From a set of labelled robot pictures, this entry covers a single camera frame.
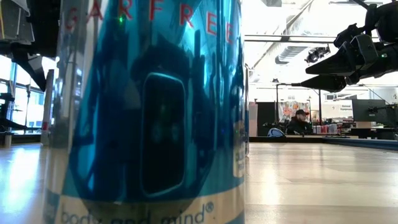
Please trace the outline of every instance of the baseball cap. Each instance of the baseball cap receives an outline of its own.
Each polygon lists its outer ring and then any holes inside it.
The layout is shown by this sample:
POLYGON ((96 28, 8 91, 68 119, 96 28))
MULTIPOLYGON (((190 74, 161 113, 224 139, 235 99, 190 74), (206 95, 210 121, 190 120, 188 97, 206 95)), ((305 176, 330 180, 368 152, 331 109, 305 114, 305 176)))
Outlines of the baseball cap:
POLYGON ((305 112, 304 110, 297 110, 296 111, 296 115, 298 115, 298 114, 302 114, 302 115, 309 115, 310 113, 308 113, 308 112, 305 112))

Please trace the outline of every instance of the hardwood floor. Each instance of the hardwood floor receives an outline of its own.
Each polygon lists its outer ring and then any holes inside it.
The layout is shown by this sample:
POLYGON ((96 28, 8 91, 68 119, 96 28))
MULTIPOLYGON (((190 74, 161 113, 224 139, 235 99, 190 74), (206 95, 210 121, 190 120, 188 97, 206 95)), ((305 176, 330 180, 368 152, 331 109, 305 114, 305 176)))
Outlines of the hardwood floor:
MULTIPOLYGON (((42 223, 47 151, 0 149, 0 224, 42 223)), ((252 143, 246 224, 398 223, 398 153, 252 143)))

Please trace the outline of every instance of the blue can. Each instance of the blue can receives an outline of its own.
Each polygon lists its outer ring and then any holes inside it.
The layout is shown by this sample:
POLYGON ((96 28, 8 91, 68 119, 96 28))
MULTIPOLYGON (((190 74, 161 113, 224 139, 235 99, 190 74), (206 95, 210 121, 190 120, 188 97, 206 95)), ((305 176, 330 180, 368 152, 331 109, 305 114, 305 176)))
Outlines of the blue can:
POLYGON ((44 223, 244 223, 241 1, 62 1, 44 223))

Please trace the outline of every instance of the monitor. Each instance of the monitor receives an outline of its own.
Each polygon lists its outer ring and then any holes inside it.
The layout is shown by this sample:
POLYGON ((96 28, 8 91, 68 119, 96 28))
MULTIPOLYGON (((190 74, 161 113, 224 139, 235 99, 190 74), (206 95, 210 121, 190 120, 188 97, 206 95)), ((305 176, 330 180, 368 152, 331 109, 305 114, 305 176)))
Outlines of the monitor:
POLYGON ((398 127, 398 105, 392 105, 386 108, 387 111, 387 122, 384 123, 390 128, 398 127))
POLYGON ((370 108, 382 108, 386 106, 385 100, 352 100, 354 121, 375 121, 385 123, 387 111, 378 110, 377 113, 369 111, 370 108))

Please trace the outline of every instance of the aluminum can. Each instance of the aluminum can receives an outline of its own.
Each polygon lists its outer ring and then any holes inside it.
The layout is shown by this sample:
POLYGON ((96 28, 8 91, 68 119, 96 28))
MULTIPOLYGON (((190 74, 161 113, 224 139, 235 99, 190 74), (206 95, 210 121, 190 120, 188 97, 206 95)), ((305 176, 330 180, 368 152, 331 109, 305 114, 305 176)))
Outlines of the aluminum can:
POLYGON ((44 223, 244 223, 241 1, 62 1, 44 223))

